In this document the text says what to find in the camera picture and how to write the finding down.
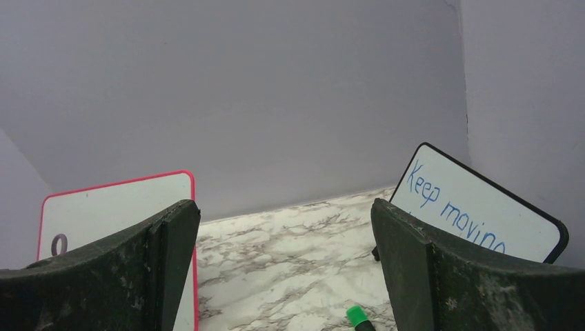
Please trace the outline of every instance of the whiteboard frame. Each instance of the whiteboard frame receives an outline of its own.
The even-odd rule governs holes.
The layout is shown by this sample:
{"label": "whiteboard frame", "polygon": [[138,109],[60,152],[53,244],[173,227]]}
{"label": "whiteboard frame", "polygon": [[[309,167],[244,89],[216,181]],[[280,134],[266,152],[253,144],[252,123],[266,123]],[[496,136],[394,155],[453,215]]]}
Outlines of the whiteboard frame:
{"label": "whiteboard frame", "polygon": [[[55,197],[62,197],[63,195],[75,194],[75,193],[91,191],[91,190],[98,190],[100,188],[109,188],[111,186],[135,183],[137,181],[147,181],[149,179],[174,176],[176,174],[186,174],[187,176],[189,176],[189,179],[191,182],[191,200],[195,201],[195,176],[193,176],[193,174],[189,170],[177,170],[177,171],[172,171],[172,172],[165,172],[162,174],[154,174],[154,175],[150,175],[150,176],[146,176],[146,177],[129,179],[127,181],[118,181],[115,183],[103,184],[103,185],[98,185],[98,186],[92,186],[89,188],[81,188],[78,190],[71,190],[71,191],[54,193],[54,194],[48,195],[45,198],[45,200],[43,200],[43,204],[41,205],[41,221],[39,224],[39,240],[37,243],[37,261],[39,260],[39,257],[41,255],[41,234],[43,232],[43,215],[45,212],[45,203],[49,199],[55,198]],[[193,281],[193,308],[194,308],[193,326],[194,326],[194,330],[197,331],[199,329],[199,291],[198,291],[198,287],[197,287],[197,246],[195,246],[195,248],[193,248],[192,262],[193,262],[193,280],[192,281]]]}
{"label": "whiteboard frame", "polygon": [[396,185],[396,188],[394,189],[394,192],[392,192],[392,196],[390,197],[390,200],[388,200],[390,203],[392,203],[392,199],[394,198],[394,195],[398,191],[398,188],[400,187],[400,184],[402,183],[402,180],[406,176],[406,173],[408,172],[408,169],[410,169],[410,165],[415,160],[415,157],[417,156],[417,153],[424,146],[430,148],[431,150],[434,150],[435,152],[439,153],[441,156],[443,156],[443,157],[447,158],[449,161],[453,162],[456,166],[459,166],[462,170],[465,170],[465,171],[469,172],[470,174],[472,174],[473,176],[477,177],[478,179],[481,179],[484,183],[487,183],[488,185],[492,186],[496,190],[499,190],[500,192],[502,192],[505,195],[507,195],[509,198],[511,198],[514,201],[520,203],[524,207],[526,207],[529,210],[532,210],[533,212],[535,212],[536,214],[538,214],[540,217],[542,217],[545,220],[547,220],[547,221],[551,222],[552,224],[554,224],[557,227],[557,229],[559,230],[559,234],[560,234],[559,235],[559,242],[553,248],[553,250],[551,251],[551,253],[546,257],[546,259],[544,259],[543,263],[553,263],[561,255],[561,253],[563,253],[563,251],[565,250],[565,248],[566,248],[566,246],[568,244],[568,230],[567,230],[566,226],[561,221],[559,221],[558,219],[552,217],[551,215],[543,212],[542,210],[536,208],[531,203],[523,200],[522,198],[520,198],[516,194],[513,194],[512,192],[508,191],[507,189],[501,187],[500,185],[498,185],[494,181],[491,181],[489,178],[487,178],[484,175],[480,174],[479,172],[473,170],[472,168],[469,168],[467,165],[464,165],[463,163],[459,162],[458,160],[456,160],[455,158],[453,158],[449,154],[443,152],[442,150],[440,150],[439,148],[436,148],[435,146],[431,145],[428,142],[421,143],[417,147],[417,150],[415,151],[415,153],[413,154],[413,157],[408,162],[408,165],[406,166],[406,169],[404,170],[404,173],[402,174],[402,177],[400,177],[400,181],[398,181],[398,185]]}

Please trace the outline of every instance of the black border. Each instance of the black border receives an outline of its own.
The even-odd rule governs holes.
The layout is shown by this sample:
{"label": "black border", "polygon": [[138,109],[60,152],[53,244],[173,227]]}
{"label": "black border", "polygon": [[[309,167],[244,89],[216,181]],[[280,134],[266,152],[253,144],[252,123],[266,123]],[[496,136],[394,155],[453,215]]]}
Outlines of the black border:
{"label": "black border", "polygon": [[557,245],[555,246],[555,248],[553,248],[553,251],[546,257],[546,259],[544,259],[543,263],[551,263],[552,264],[553,262],[555,262],[557,260],[557,258],[561,255],[561,253],[563,253],[563,251],[565,250],[565,248],[566,248],[566,246],[568,244],[568,230],[567,230],[566,226],[561,221],[559,221],[558,219],[552,217],[551,215],[543,212],[542,210],[536,208],[535,206],[533,206],[529,202],[523,200],[522,198],[520,198],[516,194],[513,194],[512,192],[508,191],[507,189],[501,187],[500,185],[496,184],[494,181],[491,181],[490,179],[488,179],[484,175],[482,175],[482,174],[478,173],[477,171],[469,168],[467,165],[464,165],[463,163],[459,162],[455,158],[451,157],[449,154],[443,152],[442,150],[440,150],[439,148],[436,148],[435,146],[431,145],[428,142],[421,143],[419,145],[419,147],[417,147],[417,150],[415,151],[415,153],[413,154],[413,157],[408,162],[408,166],[406,166],[406,169],[404,170],[404,173],[402,174],[402,177],[400,177],[400,181],[398,182],[398,185],[396,185],[396,188],[394,189],[394,192],[392,192],[392,196],[390,197],[390,200],[389,200],[390,202],[392,202],[392,199],[394,198],[394,194],[396,194],[396,191],[398,191],[398,187],[402,183],[402,179],[404,179],[404,176],[406,176],[406,173],[408,172],[408,169],[410,168],[410,165],[415,160],[415,157],[417,156],[417,153],[419,152],[419,149],[421,147],[423,147],[423,146],[429,147],[430,149],[432,149],[435,152],[439,153],[443,157],[446,157],[449,161],[455,163],[456,165],[458,165],[459,167],[463,168],[464,170],[467,170],[467,172],[471,173],[472,175],[476,176],[477,178],[481,179],[482,181],[484,181],[487,184],[489,184],[492,187],[494,187],[496,190],[499,190],[500,192],[504,193],[508,197],[514,199],[516,202],[522,204],[524,207],[532,210],[533,212],[537,213],[539,216],[545,218],[547,221],[549,221],[552,224],[554,224],[559,229],[559,233],[560,233],[559,243],[557,243]]}

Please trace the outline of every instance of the marker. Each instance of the marker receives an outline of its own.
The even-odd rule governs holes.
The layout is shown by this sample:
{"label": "marker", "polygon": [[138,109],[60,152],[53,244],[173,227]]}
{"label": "marker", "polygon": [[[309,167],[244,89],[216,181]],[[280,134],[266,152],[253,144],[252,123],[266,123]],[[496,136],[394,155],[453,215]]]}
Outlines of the marker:
{"label": "marker", "polygon": [[347,309],[346,314],[355,331],[376,331],[366,313],[358,305]]}

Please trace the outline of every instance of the red border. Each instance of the red border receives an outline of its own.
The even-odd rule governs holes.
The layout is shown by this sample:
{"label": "red border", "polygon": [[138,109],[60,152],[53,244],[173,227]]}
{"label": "red border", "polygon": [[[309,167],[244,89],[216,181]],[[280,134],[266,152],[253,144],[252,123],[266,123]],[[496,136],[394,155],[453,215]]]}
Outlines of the red border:
{"label": "red border", "polygon": [[[195,200],[195,177],[193,176],[193,174],[189,170],[177,170],[177,171],[173,171],[173,172],[166,172],[163,174],[154,174],[151,176],[130,179],[127,181],[118,181],[116,183],[109,183],[109,184],[103,184],[103,185],[98,185],[98,186],[92,186],[90,188],[82,188],[79,190],[54,193],[54,194],[47,196],[45,198],[45,200],[43,200],[43,204],[41,205],[41,224],[39,225],[39,241],[37,243],[37,261],[39,260],[39,257],[41,255],[41,232],[43,231],[43,213],[45,211],[45,203],[47,202],[48,199],[51,199],[54,197],[60,197],[60,196],[67,195],[67,194],[96,190],[99,188],[109,188],[110,186],[134,183],[137,181],[145,181],[148,179],[154,179],[154,178],[160,178],[160,177],[167,177],[167,176],[172,176],[175,174],[186,174],[189,176],[189,178],[191,180],[191,200],[194,201]],[[194,308],[193,316],[194,316],[194,320],[195,320],[194,331],[198,331],[198,329],[199,329],[199,293],[197,291],[197,249],[196,248],[193,250],[193,308]]]}

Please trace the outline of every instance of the gray marble veining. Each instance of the gray marble veining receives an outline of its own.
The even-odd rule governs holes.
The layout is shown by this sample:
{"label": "gray marble veining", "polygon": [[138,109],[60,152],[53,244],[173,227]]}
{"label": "gray marble veining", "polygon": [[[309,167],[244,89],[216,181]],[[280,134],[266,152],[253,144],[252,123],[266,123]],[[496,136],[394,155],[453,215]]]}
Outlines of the gray marble veining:
{"label": "gray marble veining", "polygon": [[349,331],[359,304],[377,330],[395,322],[370,208],[392,189],[200,226],[201,331]]}

